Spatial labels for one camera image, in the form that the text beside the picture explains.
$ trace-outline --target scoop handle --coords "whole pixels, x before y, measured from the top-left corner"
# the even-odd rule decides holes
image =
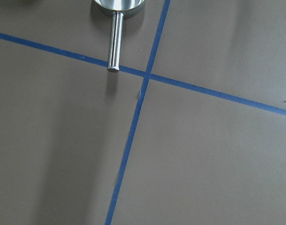
[[[110,37],[109,61],[107,66],[107,70],[110,72],[119,71],[123,17],[124,14],[122,12],[114,12],[113,14],[113,23],[111,27],[111,37]]]

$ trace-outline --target cylindrical handle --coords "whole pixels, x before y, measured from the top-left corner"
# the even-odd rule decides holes
[[[124,14],[121,12],[115,12],[113,15],[113,24],[111,27],[110,37],[109,63],[107,66],[107,70],[110,72],[119,71],[123,16]]]

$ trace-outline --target tiled floor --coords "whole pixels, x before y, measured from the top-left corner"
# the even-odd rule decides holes
[[[286,0],[147,1],[118,74],[110,24],[0,0],[0,225],[286,225]]]

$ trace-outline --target scoop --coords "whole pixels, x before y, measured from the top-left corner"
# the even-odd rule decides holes
[[[103,13],[113,17],[107,70],[118,72],[123,19],[137,14],[143,8],[145,0],[95,0],[95,2]]]

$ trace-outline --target shiny metal object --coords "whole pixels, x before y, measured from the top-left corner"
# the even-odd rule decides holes
[[[113,17],[107,70],[118,72],[123,19],[138,13],[143,8],[145,0],[95,0],[95,2],[106,15]]]

